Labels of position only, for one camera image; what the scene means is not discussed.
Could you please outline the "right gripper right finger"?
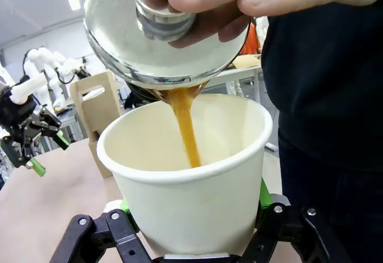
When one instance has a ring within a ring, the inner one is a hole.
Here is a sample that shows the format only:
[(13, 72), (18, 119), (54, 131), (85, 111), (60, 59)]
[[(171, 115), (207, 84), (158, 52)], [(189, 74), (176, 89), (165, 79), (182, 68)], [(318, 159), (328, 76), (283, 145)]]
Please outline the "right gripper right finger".
[(269, 262), (279, 242), (290, 243), (302, 262), (350, 261), (318, 210), (273, 201), (262, 180), (256, 231), (239, 262)]

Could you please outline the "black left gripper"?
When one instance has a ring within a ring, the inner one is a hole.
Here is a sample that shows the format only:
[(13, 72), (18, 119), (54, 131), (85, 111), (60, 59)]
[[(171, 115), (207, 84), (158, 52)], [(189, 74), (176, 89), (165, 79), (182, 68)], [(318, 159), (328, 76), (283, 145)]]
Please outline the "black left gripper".
[(46, 107), (34, 113), (37, 103), (32, 95), (24, 104), (12, 102), (9, 93), (1, 94), (1, 126), (11, 135), (1, 139), (1, 149), (14, 168), (25, 167), (34, 170), (40, 177), (45, 175), (45, 168), (35, 159), (30, 147), (21, 147), (18, 151), (14, 140), (23, 140), (25, 127), (37, 129), (42, 136), (51, 138), (61, 149), (66, 150), (70, 143), (60, 130), (61, 121)]

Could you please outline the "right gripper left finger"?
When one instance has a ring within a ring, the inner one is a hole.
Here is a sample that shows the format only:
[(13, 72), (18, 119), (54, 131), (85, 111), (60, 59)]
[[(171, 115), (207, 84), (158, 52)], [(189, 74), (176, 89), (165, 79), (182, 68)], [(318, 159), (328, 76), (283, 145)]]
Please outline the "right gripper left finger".
[(97, 219), (75, 215), (50, 261), (99, 262), (107, 249), (115, 248), (122, 262), (151, 262), (131, 218), (118, 208), (102, 213)]

